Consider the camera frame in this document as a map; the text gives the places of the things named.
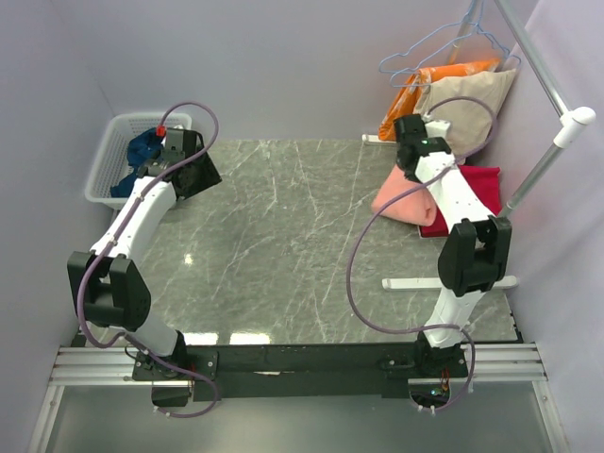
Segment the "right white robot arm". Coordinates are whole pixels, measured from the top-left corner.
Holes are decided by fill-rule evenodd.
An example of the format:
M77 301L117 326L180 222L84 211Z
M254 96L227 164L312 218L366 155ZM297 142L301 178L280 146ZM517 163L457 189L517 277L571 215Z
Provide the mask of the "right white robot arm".
M430 137L421 115L396 119L394 130L398 167L426 186L448 231L438 258L442 289L428 319L430 329L418 335L425 346L414 353L417 371L434 377L459 347L461 328L476 304L505 276L512 224L478 199L445 138Z

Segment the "pink t-shirt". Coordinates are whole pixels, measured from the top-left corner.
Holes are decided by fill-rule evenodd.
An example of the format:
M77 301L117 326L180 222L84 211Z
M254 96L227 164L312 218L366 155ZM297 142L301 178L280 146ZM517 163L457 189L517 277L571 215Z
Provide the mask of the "pink t-shirt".
M419 184L407 180L403 171L395 166L378 190L371 204L372 212L377 212L392 198L416 187L419 187ZM420 227L429 227L434 223L436 214L437 206L433 197L427 189L420 188L392 204L381 213L381 216Z

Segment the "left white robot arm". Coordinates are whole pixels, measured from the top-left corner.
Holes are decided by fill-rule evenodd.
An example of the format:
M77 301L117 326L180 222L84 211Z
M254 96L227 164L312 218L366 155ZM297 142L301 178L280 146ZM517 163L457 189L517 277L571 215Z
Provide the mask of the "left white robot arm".
M90 327L112 327L143 352L169 379L190 365L184 336L151 312L151 293L137 267L159 222L179 200L217 185L222 178L202 135L185 128L150 130L152 152L132 173L132 190L108 231L87 252L67 262L75 314L91 344Z

